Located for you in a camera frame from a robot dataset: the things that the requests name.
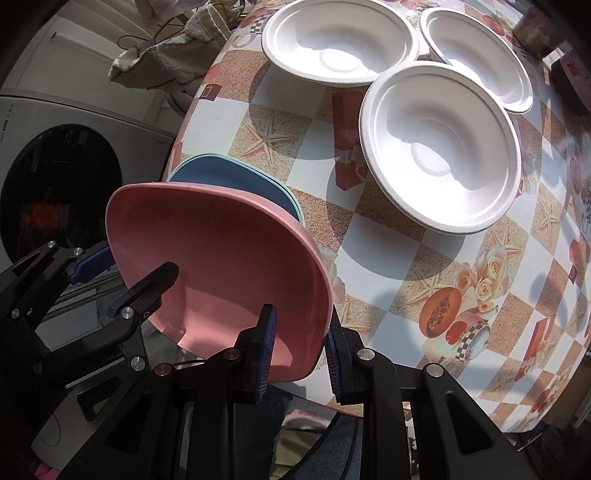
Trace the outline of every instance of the checkered pattern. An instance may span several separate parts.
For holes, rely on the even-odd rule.
[[[271,15],[264,15],[253,22],[251,25],[251,33],[255,35],[260,35],[262,33],[262,29],[265,28],[265,25],[271,18]]]
[[[394,207],[367,169],[356,130],[367,87],[335,89],[290,76],[267,60],[260,39],[249,40],[260,37],[284,3],[259,2],[250,13],[254,21],[233,33],[181,127],[169,171],[213,152],[285,183],[324,252],[343,324],[394,362],[422,367],[440,361],[501,429],[529,430],[574,374],[591,339],[588,221],[570,177],[571,163],[583,161],[578,145],[591,126],[562,105],[548,65],[515,44],[535,93],[529,113],[511,116],[523,163],[518,196],[485,232],[462,238],[428,231]],[[521,16],[503,0],[389,5],[413,23],[424,8],[456,8],[496,22],[509,45]],[[492,280],[504,280],[476,283],[487,268]],[[419,315],[443,287],[462,289],[460,315],[469,328],[457,345],[443,336],[428,346]],[[478,322],[470,323],[474,318]],[[467,361],[470,341],[485,325],[486,348]],[[324,369],[319,365],[299,383],[309,399],[338,408]]]
[[[486,323],[479,323],[479,324],[476,324],[476,325],[468,328],[468,330],[464,334],[464,337],[460,341],[460,344],[457,346],[457,349],[456,349],[456,359],[457,360],[462,361],[462,362],[466,360],[466,352],[470,348],[470,344],[472,343],[472,341],[476,337],[476,334],[478,332],[480,332],[480,330],[482,330],[482,328],[486,325],[487,325]]]

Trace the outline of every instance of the cloth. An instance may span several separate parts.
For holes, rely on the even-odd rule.
[[[203,5],[180,35],[156,44],[148,41],[121,54],[111,65],[109,79],[128,88],[194,96],[229,37],[219,12],[211,4]]]

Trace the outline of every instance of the table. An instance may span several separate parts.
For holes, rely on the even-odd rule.
[[[413,26],[422,10],[436,6],[483,21],[513,46],[535,93],[529,113],[511,116],[522,177],[508,213],[474,235],[426,230],[386,199],[368,171],[358,132],[367,87],[307,82],[263,54],[261,31],[286,3],[261,0],[232,34],[191,105],[165,175],[194,155],[213,152],[281,180],[300,202],[324,255],[343,325],[396,363],[440,361],[503,431],[533,428],[591,341],[589,121],[562,103],[549,63],[536,62],[515,43],[511,28],[521,14],[505,1],[388,3]],[[422,39],[421,54],[428,56]],[[450,291],[441,293],[446,287],[461,292],[462,316],[427,339],[419,315]],[[457,328],[462,320],[469,324],[463,334]],[[360,406],[336,404],[323,358],[309,377],[281,386],[360,413]]]

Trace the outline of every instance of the rose print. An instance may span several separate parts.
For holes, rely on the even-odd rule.
[[[466,293],[466,290],[470,287],[476,287],[476,274],[472,270],[472,267],[467,263],[462,264],[462,270],[457,276],[456,288],[462,292],[462,295]]]
[[[476,285],[476,300],[479,302],[487,301],[492,295],[492,280],[490,278],[481,278]]]

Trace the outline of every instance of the metal screw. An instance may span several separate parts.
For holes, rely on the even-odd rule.
[[[226,360],[235,360],[236,358],[240,358],[240,350],[236,347],[226,348],[223,353],[223,357]]]
[[[136,372],[141,372],[146,366],[146,362],[140,356],[135,356],[131,359],[131,368]]]
[[[371,360],[375,357],[375,352],[371,348],[362,348],[357,352],[357,356],[361,360]]]
[[[135,310],[131,307],[123,307],[121,309],[121,316],[124,319],[130,319],[132,316],[134,316]]]
[[[158,364],[154,367],[154,373],[159,377],[166,377],[171,371],[173,371],[171,364]]]
[[[443,367],[439,364],[429,364],[427,365],[427,373],[432,377],[440,377],[443,375]]]

